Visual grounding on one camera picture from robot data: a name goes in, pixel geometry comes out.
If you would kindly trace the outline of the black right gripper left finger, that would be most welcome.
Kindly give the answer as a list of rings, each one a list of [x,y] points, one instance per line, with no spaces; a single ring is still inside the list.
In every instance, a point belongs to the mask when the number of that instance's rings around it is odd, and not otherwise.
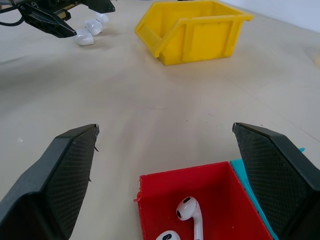
[[[69,240],[89,185],[98,124],[56,136],[0,201],[0,240]]]

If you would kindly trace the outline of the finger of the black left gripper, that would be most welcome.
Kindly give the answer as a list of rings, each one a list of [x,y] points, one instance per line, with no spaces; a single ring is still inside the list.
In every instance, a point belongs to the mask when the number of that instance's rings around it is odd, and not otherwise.
[[[64,20],[46,9],[22,4],[20,13],[27,24],[57,38],[69,38],[77,34]]]
[[[97,13],[113,13],[116,11],[111,0],[86,0],[85,4],[90,10]]]

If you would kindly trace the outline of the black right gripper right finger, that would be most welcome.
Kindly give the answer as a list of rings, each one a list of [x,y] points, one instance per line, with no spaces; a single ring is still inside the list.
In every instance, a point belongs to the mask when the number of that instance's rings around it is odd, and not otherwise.
[[[249,185],[278,240],[320,240],[320,169],[285,135],[232,127]]]

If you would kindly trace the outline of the white case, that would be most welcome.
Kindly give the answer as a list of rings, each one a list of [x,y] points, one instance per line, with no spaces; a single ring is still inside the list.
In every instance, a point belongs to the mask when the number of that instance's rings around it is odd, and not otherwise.
[[[103,25],[97,19],[86,20],[84,26],[93,36],[96,36],[103,31]]]
[[[105,25],[109,22],[109,18],[105,13],[96,13],[96,20],[100,22],[102,25]]]
[[[89,46],[94,44],[94,37],[87,28],[77,29],[74,41],[79,46]]]

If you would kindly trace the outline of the yellow plastic bin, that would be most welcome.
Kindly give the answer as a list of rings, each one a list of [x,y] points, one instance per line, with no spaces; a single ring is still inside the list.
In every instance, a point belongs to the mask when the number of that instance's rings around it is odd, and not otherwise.
[[[159,1],[134,29],[154,58],[168,66],[230,57],[253,15],[216,0]]]

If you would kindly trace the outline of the teal plastic tray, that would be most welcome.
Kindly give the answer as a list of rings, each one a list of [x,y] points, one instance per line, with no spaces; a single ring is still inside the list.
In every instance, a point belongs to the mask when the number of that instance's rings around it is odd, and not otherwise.
[[[304,202],[308,187],[275,146],[241,150],[230,162],[272,240],[286,240],[287,229]]]

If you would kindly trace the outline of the red plastic tray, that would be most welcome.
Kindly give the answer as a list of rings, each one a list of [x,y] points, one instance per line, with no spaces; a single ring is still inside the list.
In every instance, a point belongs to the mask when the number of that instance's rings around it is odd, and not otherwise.
[[[146,174],[139,181],[135,202],[143,240],[156,240],[168,230],[194,240],[193,219],[177,216],[187,197],[199,203],[204,240],[273,240],[227,161]]]

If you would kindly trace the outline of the white earbud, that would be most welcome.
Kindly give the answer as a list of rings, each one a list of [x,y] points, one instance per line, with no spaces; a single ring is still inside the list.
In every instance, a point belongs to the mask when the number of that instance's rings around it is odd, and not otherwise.
[[[181,238],[174,230],[167,230],[158,235],[155,240],[181,240]]]
[[[176,208],[179,220],[186,221],[193,218],[194,240],[204,240],[203,217],[199,202],[192,196],[183,199]]]

